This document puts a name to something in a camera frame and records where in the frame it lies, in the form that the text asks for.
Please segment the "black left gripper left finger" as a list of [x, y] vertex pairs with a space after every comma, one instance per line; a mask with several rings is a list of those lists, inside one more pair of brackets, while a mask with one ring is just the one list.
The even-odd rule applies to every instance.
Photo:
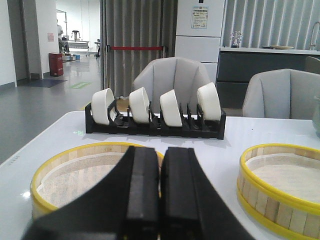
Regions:
[[153, 148], [130, 146], [83, 195], [40, 217], [24, 240], [156, 240], [159, 165]]

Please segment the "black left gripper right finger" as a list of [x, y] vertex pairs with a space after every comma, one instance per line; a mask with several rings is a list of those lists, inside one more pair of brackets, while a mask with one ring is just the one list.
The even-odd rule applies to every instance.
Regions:
[[192, 148], [167, 149], [160, 190], [161, 239], [253, 239], [216, 192]]

